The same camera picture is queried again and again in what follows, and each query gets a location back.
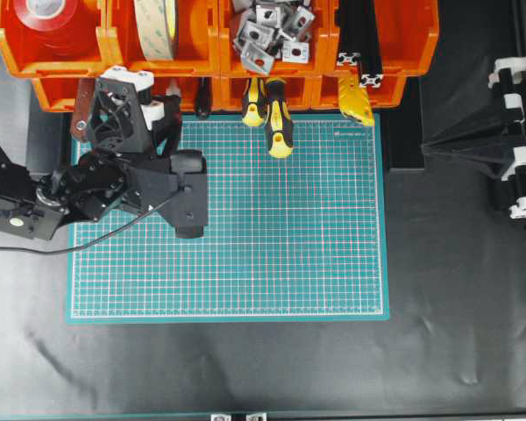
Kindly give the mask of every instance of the robotic arm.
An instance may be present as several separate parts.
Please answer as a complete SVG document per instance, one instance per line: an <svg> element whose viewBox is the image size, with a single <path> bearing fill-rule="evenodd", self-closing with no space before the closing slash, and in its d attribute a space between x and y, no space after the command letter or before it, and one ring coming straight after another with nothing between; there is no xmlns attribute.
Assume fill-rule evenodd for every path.
<svg viewBox="0 0 526 421"><path fill-rule="evenodd" d="M92 150L72 167L33 180L0 147L0 231L51 239L64 225L98 222L109 211L157 212L178 238L208 224L203 154L177 150L179 96L153 96L153 74L114 67L96 80L84 140Z"/></svg>

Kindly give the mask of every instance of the wire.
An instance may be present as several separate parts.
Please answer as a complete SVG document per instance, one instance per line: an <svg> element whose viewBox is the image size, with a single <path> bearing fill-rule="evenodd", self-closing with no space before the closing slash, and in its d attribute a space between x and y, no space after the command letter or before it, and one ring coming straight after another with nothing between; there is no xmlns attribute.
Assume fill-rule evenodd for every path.
<svg viewBox="0 0 526 421"><path fill-rule="evenodd" d="M76 247L70 247L70 248L63 248L61 250L52 250L50 252L44 252L42 250L35 250L32 248L23 248L23 247L0 247L0 252L18 252L18 253L30 253L30 254L38 254L41 256L55 256L59 254L67 254L67 253L76 253L81 252L82 250L85 250L87 248L90 248L98 243L101 243L102 241L105 241L106 239L109 239L111 237L116 236L117 234L128 230L133 225L137 224L141 220L148 218L150 215L152 215L155 211L159 211L161 208L166 206L168 203L170 203L177 195L181 193L180 190L175 191L172 195L170 195L167 199L164 199L160 204L156 205L155 207L151 208L148 212L143 213L142 215L134 218L131 222L119 226L116 230L108 232L105 235L102 235L101 237L98 237L89 243L82 244L81 246Z"/></svg>

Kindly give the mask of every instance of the double-sided tape roll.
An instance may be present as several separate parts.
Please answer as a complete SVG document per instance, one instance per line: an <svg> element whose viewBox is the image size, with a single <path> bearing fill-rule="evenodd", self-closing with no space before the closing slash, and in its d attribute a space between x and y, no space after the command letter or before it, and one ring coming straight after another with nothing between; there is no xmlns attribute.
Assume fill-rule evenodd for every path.
<svg viewBox="0 0 526 421"><path fill-rule="evenodd" d="M84 54L96 42L96 23L82 0L14 0L13 5L21 23L53 54Z"/></svg>
<svg viewBox="0 0 526 421"><path fill-rule="evenodd" d="M134 14L145 59L173 60L177 50L177 0L134 0Z"/></svg>

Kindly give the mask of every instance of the black fabric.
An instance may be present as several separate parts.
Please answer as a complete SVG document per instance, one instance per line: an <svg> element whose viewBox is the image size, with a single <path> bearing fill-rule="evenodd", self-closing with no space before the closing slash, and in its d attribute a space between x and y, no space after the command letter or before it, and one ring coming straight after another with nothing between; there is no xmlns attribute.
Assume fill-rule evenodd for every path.
<svg viewBox="0 0 526 421"><path fill-rule="evenodd" d="M440 1L429 133L488 93L492 60L513 46L508 8ZM0 61L8 153L25 142L28 89ZM428 160L387 175L386 202L387 322L67 325L66 258L0 254L0 415L526 409L526 242L490 211L485 178Z"/></svg>

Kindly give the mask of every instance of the green cutting mat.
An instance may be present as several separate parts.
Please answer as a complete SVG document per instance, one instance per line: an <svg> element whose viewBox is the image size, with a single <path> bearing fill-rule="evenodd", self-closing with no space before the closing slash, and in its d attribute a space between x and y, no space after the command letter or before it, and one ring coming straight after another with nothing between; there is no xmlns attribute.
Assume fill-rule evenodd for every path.
<svg viewBox="0 0 526 421"><path fill-rule="evenodd" d="M156 215L72 254L68 321L387 319L379 133L339 115L295 116L295 152L276 160L239 116L186 118L181 147L208 162L204 237L176 239ZM73 225L70 246L131 218Z"/></svg>

